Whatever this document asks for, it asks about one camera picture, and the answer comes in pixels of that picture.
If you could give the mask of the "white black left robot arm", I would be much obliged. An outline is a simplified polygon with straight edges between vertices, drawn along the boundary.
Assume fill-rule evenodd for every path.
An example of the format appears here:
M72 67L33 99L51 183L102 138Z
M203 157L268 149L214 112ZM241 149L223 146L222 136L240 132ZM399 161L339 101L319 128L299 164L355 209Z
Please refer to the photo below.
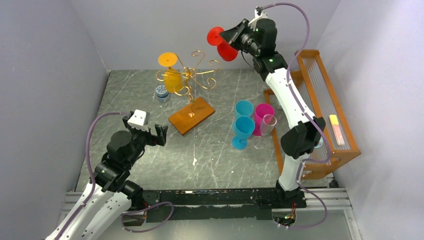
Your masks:
M80 199L47 237L49 240L88 240L100 234L126 211L150 207L154 200L128 179L135 162L147 146L164 146L168 126L156 124L156 133L126 125L115 132L106 153L95 167Z

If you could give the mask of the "light blue wine glass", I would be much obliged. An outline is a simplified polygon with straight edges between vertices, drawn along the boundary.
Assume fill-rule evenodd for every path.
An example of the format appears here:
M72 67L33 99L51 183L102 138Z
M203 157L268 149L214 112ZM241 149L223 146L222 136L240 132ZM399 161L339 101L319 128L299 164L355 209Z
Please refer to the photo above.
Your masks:
M234 112L235 119L238 119L240 117L251 118L253 112L254 112L254 106L248 100L239 100L235 104L235 112Z

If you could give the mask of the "pink wine glass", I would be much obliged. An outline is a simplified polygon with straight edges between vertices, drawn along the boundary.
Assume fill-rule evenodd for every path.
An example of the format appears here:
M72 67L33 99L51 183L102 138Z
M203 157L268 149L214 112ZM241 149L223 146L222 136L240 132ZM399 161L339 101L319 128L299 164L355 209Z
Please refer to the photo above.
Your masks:
M253 130L254 136L260 136L261 135L261 123L263 122L265 115L274 115L275 110L274 108L267 103L260 103L256 106L254 113L253 113L253 121L255 123L255 128Z

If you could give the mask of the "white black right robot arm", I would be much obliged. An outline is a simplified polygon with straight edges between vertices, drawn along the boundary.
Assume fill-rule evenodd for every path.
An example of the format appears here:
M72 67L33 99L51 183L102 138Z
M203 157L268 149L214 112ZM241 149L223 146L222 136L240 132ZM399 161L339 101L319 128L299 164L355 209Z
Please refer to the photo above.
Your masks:
M278 30L273 20L262 18L255 23L242 20L237 26L219 33L223 41L237 51L253 57L253 66L282 106L289 131L280 139L285 153L282 173L278 179L275 202L288 207L300 191L299 183L304 161L322 139L326 122L308 108L289 73L289 67L276 48Z

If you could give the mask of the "clear wine glass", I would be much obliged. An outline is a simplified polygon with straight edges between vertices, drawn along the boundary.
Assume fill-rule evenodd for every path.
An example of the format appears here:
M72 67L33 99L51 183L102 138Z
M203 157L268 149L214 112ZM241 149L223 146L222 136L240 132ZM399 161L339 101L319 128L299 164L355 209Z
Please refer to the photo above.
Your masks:
M277 119L272 114L266 114L262 118L262 122L260 124L260 136L256 136L253 139L253 146L260 150L263 149L266 146L266 136L268 136L273 129L275 128L275 125L277 124Z

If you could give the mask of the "red wine glass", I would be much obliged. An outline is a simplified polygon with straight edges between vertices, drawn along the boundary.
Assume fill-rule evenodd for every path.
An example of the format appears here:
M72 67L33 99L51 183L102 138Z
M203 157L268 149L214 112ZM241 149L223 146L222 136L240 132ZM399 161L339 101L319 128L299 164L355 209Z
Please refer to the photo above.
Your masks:
M212 27L207 33L206 40L209 45L215 46L219 56L226 62L231 62L238 56L238 51L231 47L220 35L224 29L220 26Z

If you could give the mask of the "dark blue wine glass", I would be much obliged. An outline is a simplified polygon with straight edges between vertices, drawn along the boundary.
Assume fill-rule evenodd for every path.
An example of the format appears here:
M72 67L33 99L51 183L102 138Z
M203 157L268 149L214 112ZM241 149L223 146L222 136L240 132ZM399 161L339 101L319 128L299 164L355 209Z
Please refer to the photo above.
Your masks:
M254 121L247 116L238 117L232 125L235 136L231 144L237 150L243 150L248 145L248 138L251 137L255 129Z

